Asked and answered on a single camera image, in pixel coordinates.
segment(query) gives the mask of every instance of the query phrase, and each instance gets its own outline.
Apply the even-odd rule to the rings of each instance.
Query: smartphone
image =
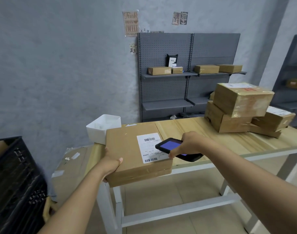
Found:
[[[179,140],[179,139],[174,139],[174,138],[168,138],[160,143],[158,143],[157,145],[155,145],[155,148],[164,152],[164,153],[170,153],[170,150],[175,149],[176,147],[178,147],[179,145],[181,145],[183,141]],[[197,161],[198,159],[200,159],[202,156],[204,156],[201,153],[197,153],[197,154],[179,154],[176,157],[180,158],[184,161],[188,161],[188,162],[194,162]]]

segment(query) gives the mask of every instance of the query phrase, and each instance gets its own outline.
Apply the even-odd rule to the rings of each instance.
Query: wooden tabletop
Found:
[[[283,129],[281,136],[276,139],[249,132],[218,133],[203,117],[146,122],[146,124],[147,123],[156,124],[163,140],[170,137],[181,139],[183,133],[196,131],[205,137],[212,138],[220,144],[223,144],[243,157],[297,149],[297,129],[293,127]],[[105,145],[94,144],[86,173],[104,156],[104,148]],[[209,162],[210,160],[205,156],[196,162],[187,162],[175,157],[173,160],[173,168],[200,165]]]

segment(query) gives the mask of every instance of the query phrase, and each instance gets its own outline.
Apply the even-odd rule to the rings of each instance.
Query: white container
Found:
[[[89,139],[94,143],[105,144],[106,130],[121,127],[119,116],[103,114],[90,124],[86,125]]]

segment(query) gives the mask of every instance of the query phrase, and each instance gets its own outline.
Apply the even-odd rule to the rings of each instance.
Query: blue screen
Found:
[[[179,145],[180,145],[179,143],[176,143],[176,142],[173,142],[173,141],[168,141],[168,142],[162,144],[161,147],[164,148],[164,149],[173,150],[176,147],[178,147]]]

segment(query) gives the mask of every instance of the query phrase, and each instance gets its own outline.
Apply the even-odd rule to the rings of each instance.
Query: wooden table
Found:
[[[290,182],[297,172],[297,129],[292,127],[284,129],[281,136],[276,139],[248,132],[217,133],[209,124],[209,122],[207,122],[202,117],[146,123],[155,123],[163,140],[169,137],[181,139],[183,133],[196,131],[203,136],[212,138],[220,144],[223,144],[230,150],[241,155],[249,161],[289,154],[277,176]],[[104,156],[104,147],[105,146],[101,144],[94,144],[89,157],[86,173],[100,160],[100,158]],[[171,174],[213,167],[215,167],[213,163],[205,156],[196,162],[187,162],[178,158],[174,158]],[[220,191],[220,197],[129,216],[124,216],[124,209],[119,187],[114,188],[116,214],[114,213],[109,187],[107,184],[102,183],[100,185],[97,201],[106,231],[108,234],[112,234],[121,233],[123,227],[240,201],[241,198],[236,192],[234,194],[228,194],[229,189],[230,188],[227,182],[224,181]],[[259,224],[260,221],[252,213],[252,217],[246,224],[245,229],[248,233],[253,233]]]

